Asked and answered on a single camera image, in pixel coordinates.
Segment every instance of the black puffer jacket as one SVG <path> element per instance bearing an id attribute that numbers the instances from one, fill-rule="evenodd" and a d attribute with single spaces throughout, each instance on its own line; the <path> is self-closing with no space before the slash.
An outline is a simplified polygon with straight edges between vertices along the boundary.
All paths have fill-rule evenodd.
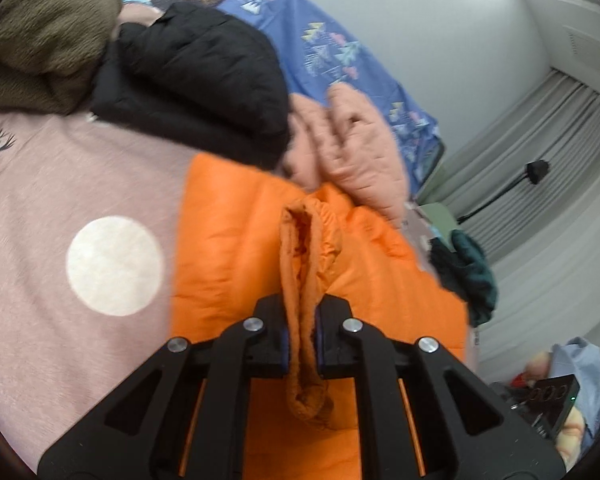
<path id="1" fill-rule="evenodd" d="M 151 27 L 125 23 L 98 72 L 106 121 L 270 170 L 286 150 L 288 95 L 267 37 L 233 16 L 173 4 Z"/>

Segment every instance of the black lamp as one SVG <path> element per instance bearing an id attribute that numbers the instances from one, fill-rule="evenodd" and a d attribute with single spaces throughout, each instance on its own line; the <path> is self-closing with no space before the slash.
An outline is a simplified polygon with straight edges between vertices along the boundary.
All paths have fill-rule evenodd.
<path id="1" fill-rule="evenodd" d="M 529 182 L 531 182 L 534 186 L 536 186 L 537 184 L 539 184 L 542 181 L 542 179 L 544 179 L 544 177 L 547 176 L 550 168 L 551 168 L 551 165 L 549 165 L 549 163 L 546 160 L 542 160 L 542 159 L 535 160 L 533 162 L 528 163 L 525 166 L 525 173 L 523 173 L 522 175 L 517 177 L 513 182 L 511 182 L 506 188 L 504 188 L 501 192 L 499 192 L 495 197 L 493 197 L 491 200 L 489 200 L 486 204 L 480 206 L 478 209 L 476 209 L 474 211 L 471 211 L 469 214 L 458 218 L 458 223 L 463 224 L 469 218 L 476 216 L 480 211 L 482 211 L 483 209 L 485 209 L 488 206 L 490 206 L 491 204 L 493 204 L 497 199 L 506 195 L 509 191 L 511 191 L 513 188 L 515 188 L 518 184 L 520 184 L 520 182 L 522 182 L 523 180 L 525 180 L 527 178 L 529 179 Z"/>

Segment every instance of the green fabric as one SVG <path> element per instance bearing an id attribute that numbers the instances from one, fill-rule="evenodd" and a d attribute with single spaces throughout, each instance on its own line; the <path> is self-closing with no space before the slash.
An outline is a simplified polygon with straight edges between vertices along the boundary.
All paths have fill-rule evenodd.
<path id="1" fill-rule="evenodd" d="M 3 0 L 0 108 L 75 110 L 121 8 L 120 0 Z"/>
<path id="2" fill-rule="evenodd" d="M 493 316 L 498 287 L 480 245 L 460 229 L 451 231 L 450 241 L 455 251 L 434 238 L 429 259 L 442 286 L 467 302 L 471 326 L 475 328 Z"/>
<path id="3" fill-rule="evenodd" d="M 452 248 L 451 231 L 458 229 L 458 222 L 451 211 L 440 203 L 425 204 L 420 206 L 429 222 L 440 232 L 445 243 Z"/>

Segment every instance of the colorful fabric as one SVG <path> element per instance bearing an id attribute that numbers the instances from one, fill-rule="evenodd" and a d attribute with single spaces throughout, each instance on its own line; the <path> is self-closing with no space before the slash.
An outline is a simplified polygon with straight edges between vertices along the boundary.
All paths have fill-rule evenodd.
<path id="1" fill-rule="evenodd" d="M 442 150 L 438 123 L 355 36 L 309 0 L 225 0 L 218 8 L 269 36 L 290 92 L 323 105 L 336 82 L 366 93 L 391 127 L 411 192 L 418 192 Z"/>
<path id="2" fill-rule="evenodd" d="M 398 149 L 375 106 L 346 83 L 327 90 L 330 108 L 292 94 L 293 136 L 283 160 L 290 179 L 307 192 L 333 182 L 357 204 L 378 211 L 396 228 L 406 212 L 407 181 Z"/>
<path id="3" fill-rule="evenodd" d="M 200 154 L 184 190 L 172 333 L 214 338 L 281 289 L 290 375 L 252 383 L 244 478 L 358 479 L 354 387 L 325 382 L 315 370 L 315 307 L 324 294 L 344 298 L 388 337 L 431 335 L 459 359 L 466 307 L 418 268 L 398 230 L 332 184 L 306 195 L 255 168 Z"/>

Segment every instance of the white wall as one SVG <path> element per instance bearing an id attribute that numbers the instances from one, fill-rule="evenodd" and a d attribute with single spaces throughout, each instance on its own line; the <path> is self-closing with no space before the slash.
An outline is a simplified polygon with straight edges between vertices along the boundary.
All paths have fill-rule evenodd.
<path id="1" fill-rule="evenodd" d="M 440 121 L 452 153 L 549 71 L 524 0 L 313 0 Z"/>

